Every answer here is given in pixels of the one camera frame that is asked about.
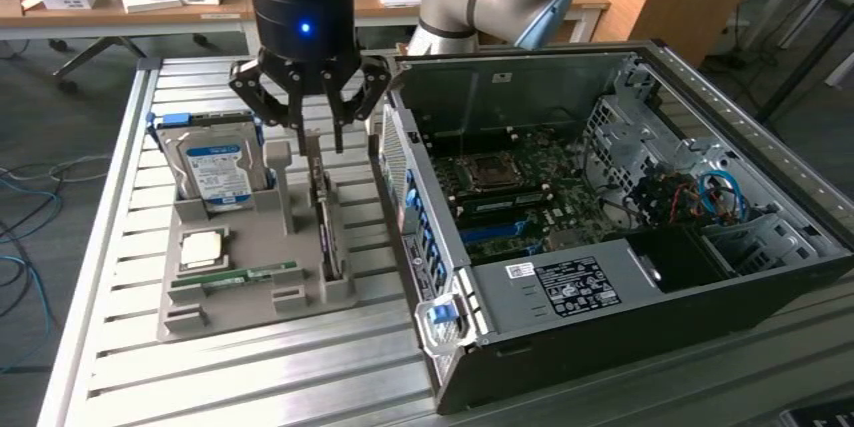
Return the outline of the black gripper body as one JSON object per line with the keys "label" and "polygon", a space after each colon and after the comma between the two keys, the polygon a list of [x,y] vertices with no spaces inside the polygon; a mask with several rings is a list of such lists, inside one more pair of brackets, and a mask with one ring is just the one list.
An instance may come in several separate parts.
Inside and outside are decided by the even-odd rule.
{"label": "black gripper body", "polygon": [[304,96],[340,94],[360,67],[355,0],[252,0],[260,49],[248,75],[280,86],[299,74]]}

